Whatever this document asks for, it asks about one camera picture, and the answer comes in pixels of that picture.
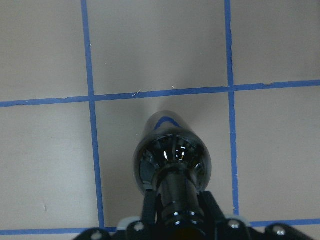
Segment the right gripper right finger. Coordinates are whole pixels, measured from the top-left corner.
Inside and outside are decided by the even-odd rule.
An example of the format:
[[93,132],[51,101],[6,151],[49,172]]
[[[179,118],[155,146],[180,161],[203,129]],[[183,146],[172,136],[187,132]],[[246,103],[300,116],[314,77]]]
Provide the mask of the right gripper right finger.
[[208,221],[223,222],[226,217],[210,191],[202,191],[199,200],[204,215]]

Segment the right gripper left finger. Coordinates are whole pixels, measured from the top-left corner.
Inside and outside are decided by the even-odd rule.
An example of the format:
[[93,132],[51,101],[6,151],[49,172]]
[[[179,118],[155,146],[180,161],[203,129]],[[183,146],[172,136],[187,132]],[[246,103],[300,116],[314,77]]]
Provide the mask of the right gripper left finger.
[[141,221],[146,224],[154,224],[156,219],[157,193],[148,189],[144,195]]

